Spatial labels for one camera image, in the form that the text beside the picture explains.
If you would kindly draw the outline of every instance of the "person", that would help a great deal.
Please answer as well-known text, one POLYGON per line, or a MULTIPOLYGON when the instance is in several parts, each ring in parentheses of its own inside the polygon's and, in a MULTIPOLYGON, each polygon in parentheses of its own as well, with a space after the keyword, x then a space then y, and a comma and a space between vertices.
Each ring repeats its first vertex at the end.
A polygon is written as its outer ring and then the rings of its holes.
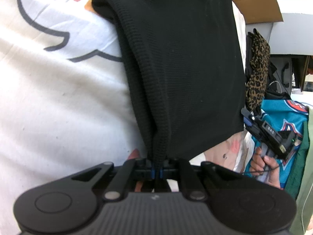
POLYGON ((272 170, 270 171, 268 184, 277 188, 281 188, 279 182, 279 164, 277 161, 268 156, 261 157, 262 150, 260 147, 257 147, 255 153, 252 156, 250 172, 253 172, 254 175, 258 176, 264 171, 264 166, 267 164, 272 170))

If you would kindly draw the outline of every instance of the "brown cardboard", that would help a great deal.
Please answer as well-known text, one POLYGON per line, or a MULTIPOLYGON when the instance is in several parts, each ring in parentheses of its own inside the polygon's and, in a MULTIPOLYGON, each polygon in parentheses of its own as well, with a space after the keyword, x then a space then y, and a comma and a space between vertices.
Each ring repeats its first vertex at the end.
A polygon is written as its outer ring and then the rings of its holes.
POLYGON ((246 24, 282 22, 277 0, 233 0, 246 24))

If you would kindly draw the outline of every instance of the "white sheet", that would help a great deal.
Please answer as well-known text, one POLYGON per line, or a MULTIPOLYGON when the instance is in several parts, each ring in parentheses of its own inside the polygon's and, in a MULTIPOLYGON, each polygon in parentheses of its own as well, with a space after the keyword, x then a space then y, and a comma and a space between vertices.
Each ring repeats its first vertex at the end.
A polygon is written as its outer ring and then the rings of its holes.
MULTIPOLYGON (((18 233, 24 191, 144 150, 115 29, 87 2, 0 0, 1 235, 18 233)), ((235 5, 234 15, 245 61, 235 5)))

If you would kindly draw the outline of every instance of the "leopard print fabric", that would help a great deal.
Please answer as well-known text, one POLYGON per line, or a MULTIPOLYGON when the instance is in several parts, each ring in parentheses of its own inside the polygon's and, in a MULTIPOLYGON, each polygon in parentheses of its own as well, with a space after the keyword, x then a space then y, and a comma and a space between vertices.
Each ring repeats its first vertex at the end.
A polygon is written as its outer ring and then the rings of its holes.
POLYGON ((270 60, 269 44, 256 29, 253 32, 248 33, 252 39, 250 66, 253 72, 246 85, 246 107, 250 111, 259 108, 264 99, 270 60))

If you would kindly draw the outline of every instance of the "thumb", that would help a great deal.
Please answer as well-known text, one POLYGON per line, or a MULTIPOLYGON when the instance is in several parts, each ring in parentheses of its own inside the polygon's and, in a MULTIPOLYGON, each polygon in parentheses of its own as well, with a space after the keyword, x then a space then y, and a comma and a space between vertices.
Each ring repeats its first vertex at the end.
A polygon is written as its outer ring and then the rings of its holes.
POLYGON ((269 182, 272 184, 279 184, 279 164, 277 161, 272 158, 268 157, 267 155, 264 156, 264 162, 271 168, 273 169, 270 172, 270 177, 269 177, 269 182))

